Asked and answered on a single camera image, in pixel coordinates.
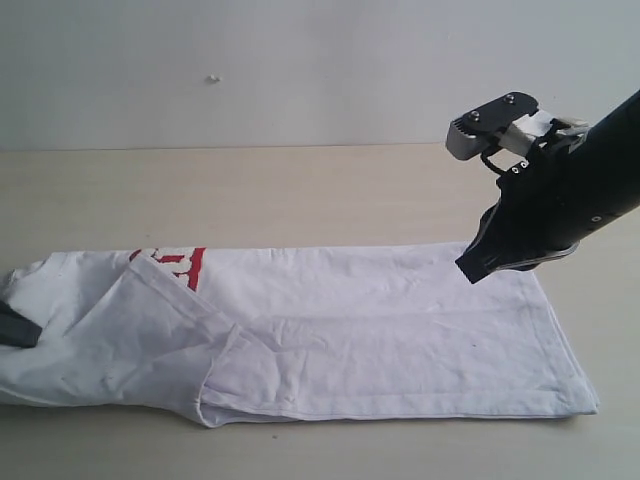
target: folded shirt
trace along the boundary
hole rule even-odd
[[[463,244],[56,253],[2,299],[0,402],[129,404],[203,425],[540,418],[598,399],[532,272],[470,285]]]

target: beige tabletop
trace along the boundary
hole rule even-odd
[[[3,153],[0,270],[60,250],[470,240],[497,194],[439,145]],[[3,407],[0,478],[637,479],[639,265],[640,211],[537,270],[596,416],[206,430],[143,408]]]

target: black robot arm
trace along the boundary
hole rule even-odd
[[[496,270],[562,258],[583,238],[640,205],[640,91],[592,128],[557,119],[512,92],[451,123],[448,150],[480,155],[499,174],[499,201],[456,261],[472,283]],[[491,155],[523,159],[506,171]]]

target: white wall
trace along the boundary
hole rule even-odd
[[[637,0],[0,0],[0,149],[433,142],[512,89],[594,121],[640,88],[639,14]]]

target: red print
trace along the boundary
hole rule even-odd
[[[198,288],[198,276],[202,269],[202,257],[205,249],[200,248],[147,248],[136,250],[129,260],[140,253],[149,255],[158,263],[167,265],[178,280],[183,281],[194,292]]]

